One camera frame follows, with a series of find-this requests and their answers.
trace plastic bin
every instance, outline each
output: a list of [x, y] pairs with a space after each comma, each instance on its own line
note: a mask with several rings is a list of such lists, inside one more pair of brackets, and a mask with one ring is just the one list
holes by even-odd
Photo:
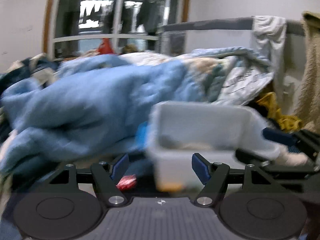
[[[191, 167], [191, 157], [196, 152], [211, 163], [222, 162], [236, 169], [244, 168], [234, 156], [237, 148], [267, 158], [278, 157], [279, 144], [262, 137], [266, 126], [257, 111], [245, 106], [172, 101], [155, 105], [146, 152], [155, 163], [157, 187], [201, 187]], [[185, 149], [190, 144], [193, 149]]]

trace wooden door frame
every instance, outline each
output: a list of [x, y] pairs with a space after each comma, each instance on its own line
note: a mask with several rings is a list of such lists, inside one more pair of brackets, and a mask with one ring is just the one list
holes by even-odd
[[[54, 0], [47, 0], [46, 14], [45, 14], [45, 18], [44, 18], [43, 37], [42, 37], [42, 51], [44, 53], [48, 53], [50, 19], [51, 19], [53, 1]], [[190, 2], [190, 0], [184, 0], [183, 12], [182, 12], [182, 22], [188, 21], [189, 2]]]

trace red cloth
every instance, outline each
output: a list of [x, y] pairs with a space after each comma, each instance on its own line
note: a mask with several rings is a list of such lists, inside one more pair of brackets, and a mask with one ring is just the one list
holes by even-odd
[[110, 44], [110, 40], [107, 38], [102, 39], [102, 43], [99, 45], [97, 51], [99, 54], [114, 54], [112, 46]]

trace window frame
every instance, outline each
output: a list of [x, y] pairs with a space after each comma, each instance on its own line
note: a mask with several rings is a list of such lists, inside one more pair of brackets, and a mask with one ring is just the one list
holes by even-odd
[[[115, 11], [115, 17], [113, 21], [113, 31], [111, 34], [87, 34], [87, 35], [55, 38], [56, 17], [58, 14], [59, 1], [60, 0], [47, 1], [47, 10], [46, 10], [46, 18], [44, 23], [44, 35], [43, 35], [43, 52], [47, 53], [50, 58], [54, 58], [54, 44], [57, 42], [110, 38], [112, 41], [113, 47], [118, 48], [119, 39], [139, 39], [139, 40], [152, 40], [152, 41], [158, 40], [158, 37], [156, 36], [149, 36], [145, 34], [119, 33], [119, 25], [121, 22], [123, 0], [117, 0], [116, 2], [116, 11]], [[178, 0], [179, 6], [177, 8], [177, 16], [176, 16], [177, 23], [187, 21], [188, 4], [189, 4], [189, 0]]]

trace light blue blanket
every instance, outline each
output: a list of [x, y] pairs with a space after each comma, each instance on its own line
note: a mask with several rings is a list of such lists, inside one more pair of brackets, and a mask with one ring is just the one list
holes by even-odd
[[[102, 63], [114, 66], [108, 61], [99, 59], [96, 68]], [[19, 134], [0, 162], [0, 173], [24, 172], [44, 160], [73, 161], [102, 154], [135, 135], [154, 104], [201, 101], [200, 91], [178, 60], [75, 73], [43, 90], [32, 78], [22, 80], [2, 94], [1, 103]]]
[[99, 68], [112, 68], [129, 65], [127, 61], [113, 54], [99, 55], [95, 57], [78, 58], [62, 63], [59, 67], [58, 76], [60, 78], [73, 75], [75, 73], [87, 72]]
[[203, 80], [206, 98], [216, 104], [244, 105], [253, 100], [273, 79], [271, 62], [253, 49], [230, 47], [195, 49], [191, 57], [228, 59]]

